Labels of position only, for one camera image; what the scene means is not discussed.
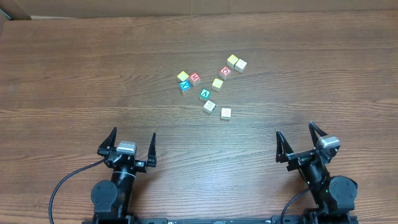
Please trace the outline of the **yellow block middle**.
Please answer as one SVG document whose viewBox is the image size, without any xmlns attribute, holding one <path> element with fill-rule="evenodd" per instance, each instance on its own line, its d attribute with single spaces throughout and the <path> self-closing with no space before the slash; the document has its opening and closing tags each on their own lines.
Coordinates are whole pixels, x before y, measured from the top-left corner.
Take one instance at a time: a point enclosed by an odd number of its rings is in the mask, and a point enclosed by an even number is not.
<svg viewBox="0 0 398 224">
<path fill-rule="evenodd" d="M 220 91 L 221 87 L 223 86 L 224 81 L 220 80 L 218 78 L 215 78 L 213 80 L 213 83 L 211 84 L 211 88 L 215 91 Z"/>
</svg>

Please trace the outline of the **yellow block left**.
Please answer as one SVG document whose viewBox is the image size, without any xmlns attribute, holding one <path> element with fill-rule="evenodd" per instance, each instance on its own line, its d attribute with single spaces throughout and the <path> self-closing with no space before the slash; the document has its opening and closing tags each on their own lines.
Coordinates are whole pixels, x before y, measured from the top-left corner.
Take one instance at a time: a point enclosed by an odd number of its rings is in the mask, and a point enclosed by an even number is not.
<svg viewBox="0 0 398 224">
<path fill-rule="evenodd" d="M 189 79 L 189 75 L 185 72 L 185 71 L 181 71 L 178 75 L 177 75 L 177 79 L 179 82 L 184 82 L 187 79 Z"/>
</svg>

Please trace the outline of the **yellow block top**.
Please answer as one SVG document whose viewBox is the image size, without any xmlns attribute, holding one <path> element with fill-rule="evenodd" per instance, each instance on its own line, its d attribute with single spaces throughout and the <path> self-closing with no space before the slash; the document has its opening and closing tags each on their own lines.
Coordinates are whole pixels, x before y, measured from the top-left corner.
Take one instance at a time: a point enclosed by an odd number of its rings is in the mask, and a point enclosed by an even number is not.
<svg viewBox="0 0 398 224">
<path fill-rule="evenodd" d="M 227 58 L 227 66 L 229 66 L 230 68 L 234 68 L 235 64 L 238 62 L 238 58 L 237 56 L 235 56 L 234 54 L 231 54 L 228 58 Z"/>
</svg>

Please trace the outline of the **red letter block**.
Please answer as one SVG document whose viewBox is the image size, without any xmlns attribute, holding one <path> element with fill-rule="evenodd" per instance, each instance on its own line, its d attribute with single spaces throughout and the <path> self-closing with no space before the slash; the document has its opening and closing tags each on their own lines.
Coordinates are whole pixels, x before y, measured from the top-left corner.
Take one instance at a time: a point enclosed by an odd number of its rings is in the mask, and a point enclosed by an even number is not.
<svg viewBox="0 0 398 224">
<path fill-rule="evenodd" d="M 197 72 L 192 73 L 189 76 L 189 81 L 193 86 L 197 86 L 198 84 L 200 84 L 201 82 L 201 76 L 199 76 L 199 74 L 197 74 Z"/>
</svg>

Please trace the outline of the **white letter block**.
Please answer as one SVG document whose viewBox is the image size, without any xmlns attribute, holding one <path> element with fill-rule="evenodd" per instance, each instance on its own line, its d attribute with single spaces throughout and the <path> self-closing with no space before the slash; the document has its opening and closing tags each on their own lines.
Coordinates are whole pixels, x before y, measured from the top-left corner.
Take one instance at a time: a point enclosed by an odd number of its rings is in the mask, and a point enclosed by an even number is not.
<svg viewBox="0 0 398 224">
<path fill-rule="evenodd" d="M 220 118 L 224 119 L 224 120 L 230 120 L 231 119 L 231 108 L 222 108 Z"/>
</svg>

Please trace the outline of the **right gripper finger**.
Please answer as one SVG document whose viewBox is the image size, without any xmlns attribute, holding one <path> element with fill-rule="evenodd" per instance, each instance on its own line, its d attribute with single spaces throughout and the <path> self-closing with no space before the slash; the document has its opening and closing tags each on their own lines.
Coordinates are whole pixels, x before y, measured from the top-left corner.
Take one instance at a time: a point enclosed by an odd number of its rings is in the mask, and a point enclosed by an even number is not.
<svg viewBox="0 0 398 224">
<path fill-rule="evenodd" d="M 321 130 L 313 121 L 308 124 L 308 127 L 310 130 L 313 145 L 316 146 L 319 137 L 324 137 L 327 135 L 327 133 Z"/>
<path fill-rule="evenodd" d="M 288 162 L 294 156 L 294 151 L 281 131 L 276 132 L 277 149 L 276 162 Z"/>
</svg>

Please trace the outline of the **yellow block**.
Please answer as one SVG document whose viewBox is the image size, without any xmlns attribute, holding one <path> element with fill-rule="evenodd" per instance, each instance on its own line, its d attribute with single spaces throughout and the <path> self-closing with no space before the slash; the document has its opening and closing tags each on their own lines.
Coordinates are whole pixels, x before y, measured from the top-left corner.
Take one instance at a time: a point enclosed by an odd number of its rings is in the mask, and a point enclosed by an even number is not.
<svg viewBox="0 0 398 224">
<path fill-rule="evenodd" d="M 177 75 L 177 79 L 179 82 L 184 82 L 187 79 L 189 79 L 189 75 L 185 72 L 185 71 L 181 71 L 178 75 Z"/>
<path fill-rule="evenodd" d="M 238 58 L 237 56 L 235 56 L 234 54 L 231 54 L 228 58 L 227 58 L 227 66 L 229 66 L 230 68 L 234 68 L 235 64 L 238 62 Z"/>
<path fill-rule="evenodd" d="M 213 80 L 213 83 L 211 84 L 211 88 L 215 91 L 220 91 L 221 87 L 223 86 L 224 81 L 220 80 L 218 78 L 215 78 Z"/>
</svg>

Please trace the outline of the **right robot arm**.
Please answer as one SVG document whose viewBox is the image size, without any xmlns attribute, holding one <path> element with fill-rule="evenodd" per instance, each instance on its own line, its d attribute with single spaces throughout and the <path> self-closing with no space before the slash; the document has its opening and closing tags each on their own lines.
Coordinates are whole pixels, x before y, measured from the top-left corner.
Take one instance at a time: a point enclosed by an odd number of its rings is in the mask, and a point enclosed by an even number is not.
<svg viewBox="0 0 398 224">
<path fill-rule="evenodd" d="M 287 163 L 287 170 L 297 170 L 307 188 L 294 196 L 279 216 L 272 217 L 274 223 L 318 223 L 358 224 L 358 218 L 349 213 L 354 210 L 358 184 L 349 177 L 331 176 L 326 165 L 340 149 L 340 140 L 321 130 L 315 123 L 308 124 L 313 148 L 294 153 L 281 131 L 276 132 L 276 162 Z M 302 215 L 285 216 L 288 207 L 307 192 L 312 194 L 315 208 L 306 208 Z"/>
</svg>

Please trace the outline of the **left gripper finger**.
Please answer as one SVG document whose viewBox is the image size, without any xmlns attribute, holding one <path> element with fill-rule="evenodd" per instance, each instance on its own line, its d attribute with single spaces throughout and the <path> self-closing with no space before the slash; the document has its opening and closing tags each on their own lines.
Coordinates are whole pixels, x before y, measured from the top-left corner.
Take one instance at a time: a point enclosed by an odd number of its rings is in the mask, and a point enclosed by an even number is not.
<svg viewBox="0 0 398 224">
<path fill-rule="evenodd" d="M 114 127 L 109 136 L 99 145 L 98 152 L 109 152 L 115 150 L 117 127 Z"/>
<path fill-rule="evenodd" d="M 155 151 L 155 140 L 156 140 L 156 133 L 153 133 L 152 139 L 150 142 L 148 154 L 147 154 L 147 167 L 156 167 L 157 165 L 157 157 Z"/>
</svg>

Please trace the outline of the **blue X block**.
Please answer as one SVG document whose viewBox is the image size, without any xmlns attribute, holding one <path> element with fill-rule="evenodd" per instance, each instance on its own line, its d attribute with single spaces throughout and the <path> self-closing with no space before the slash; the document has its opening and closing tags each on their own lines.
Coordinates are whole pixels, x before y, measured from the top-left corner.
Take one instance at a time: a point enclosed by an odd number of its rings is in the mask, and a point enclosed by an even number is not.
<svg viewBox="0 0 398 224">
<path fill-rule="evenodd" d="M 180 82 L 179 85 L 180 85 L 180 90 L 183 94 L 185 94 L 191 90 L 191 84 L 187 80 Z"/>
</svg>

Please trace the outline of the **white block top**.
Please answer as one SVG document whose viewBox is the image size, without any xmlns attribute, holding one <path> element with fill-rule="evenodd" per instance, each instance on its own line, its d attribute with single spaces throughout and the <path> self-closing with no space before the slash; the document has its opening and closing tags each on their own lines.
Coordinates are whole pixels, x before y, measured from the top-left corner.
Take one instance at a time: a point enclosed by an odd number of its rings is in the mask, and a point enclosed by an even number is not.
<svg viewBox="0 0 398 224">
<path fill-rule="evenodd" d="M 242 59 L 239 59 L 234 65 L 234 69 L 237 70 L 239 73 L 243 73 L 246 67 L 247 67 L 247 62 L 245 62 Z"/>
</svg>

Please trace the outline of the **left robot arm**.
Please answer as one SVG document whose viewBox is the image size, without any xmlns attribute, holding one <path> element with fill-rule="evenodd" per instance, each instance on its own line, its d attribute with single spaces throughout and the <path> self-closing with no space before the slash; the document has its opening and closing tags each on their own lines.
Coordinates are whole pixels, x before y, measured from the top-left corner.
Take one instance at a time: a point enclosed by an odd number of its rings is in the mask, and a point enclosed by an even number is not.
<svg viewBox="0 0 398 224">
<path fill-rule="evenodd" d="M 137 173 L 146 173 L 148 168 L 157 165 L 155 137 L 152 135 L 147 159 L 136 159 L 137 144 L 121 141 L 115 145 L 117 129 L 98 147 L 97 154 L 102 156 L 103 163 L 113 170 L 109 180 L 98 182 L 91 191 L 94 205 L 93 223 L 130 223 L 141 221 L 135 213 L 129 212 L 132 189 Z"/>
</svg>

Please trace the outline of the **green A block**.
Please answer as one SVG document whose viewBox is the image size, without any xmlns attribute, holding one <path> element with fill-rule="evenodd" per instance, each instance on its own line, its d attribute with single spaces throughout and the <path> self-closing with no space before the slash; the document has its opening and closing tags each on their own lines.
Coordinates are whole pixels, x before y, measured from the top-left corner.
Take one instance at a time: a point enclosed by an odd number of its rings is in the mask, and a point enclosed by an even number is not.
<svg viewBox="0 0 398 224">
<path fill-rule="evenodd" d="M 211 95 L 211 91 L 202 89 L 202 91 L 200 92 L 200 99 L 202 101 L 207 101 L 207 100 L 209 100 L 210 95 Z"/>
</svg>

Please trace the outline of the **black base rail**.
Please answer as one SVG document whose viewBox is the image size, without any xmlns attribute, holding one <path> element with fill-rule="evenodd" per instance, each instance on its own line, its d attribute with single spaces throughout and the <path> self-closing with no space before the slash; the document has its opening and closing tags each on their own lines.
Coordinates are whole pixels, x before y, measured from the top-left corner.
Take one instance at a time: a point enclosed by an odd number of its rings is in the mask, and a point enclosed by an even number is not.
<svg viewBox="0 0 398 224">
<path fill-rule="evenodd" d="M 116 220 L 116 221 L 83 221 L 82 224 L 91 223 L 141 223 L 141 224 L 280 224 L 280 215 L 274 215 L 269 218 L 227 218 L 227 219 L 181 219 L 181 220 L 168 220 L 166 218 L 138 218 L 138 221 L 134 220 Z M 301 223 L 312 223 L 310 221 L 304 221 L 304 217 L 300 215 L 285 215 L 283 223 L 286 224 L 301 224 Z M 352 223 L 359 224 L 359 220 L 356 216 L 349 218 L 336 218 L 334 220 L 319 218 L 317 223 Z"/>
</svg>

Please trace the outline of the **red C block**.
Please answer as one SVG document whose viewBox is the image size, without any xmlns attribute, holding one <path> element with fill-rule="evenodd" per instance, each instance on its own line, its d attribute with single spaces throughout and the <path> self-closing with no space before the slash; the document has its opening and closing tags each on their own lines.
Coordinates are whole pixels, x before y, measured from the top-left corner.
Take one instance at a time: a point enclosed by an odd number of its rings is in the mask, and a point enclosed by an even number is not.
<svg viewBox="0 0 398 224">
<path fill-rule="evenodd" d="M 220 69 L 219 75 L 223 80 L 227 80 L 228 77 L 231 75 L 231 72 L 231 69 L 225 65 Z"/>
</svg>

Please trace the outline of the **white patterned block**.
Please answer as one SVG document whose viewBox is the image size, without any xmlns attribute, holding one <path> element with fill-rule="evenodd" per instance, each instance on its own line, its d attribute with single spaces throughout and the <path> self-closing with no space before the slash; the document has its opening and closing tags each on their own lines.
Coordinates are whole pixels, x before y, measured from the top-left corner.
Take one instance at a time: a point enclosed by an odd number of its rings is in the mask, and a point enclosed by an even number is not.
<svg viewBox="0 0 398 224">
<path fill-rule="evenodd" d="M 216 109 L 216 104 L 210 100 L 207 100 L 203 105 L 203 110 L 208 114 L 212 114 Z"/>
</svg>

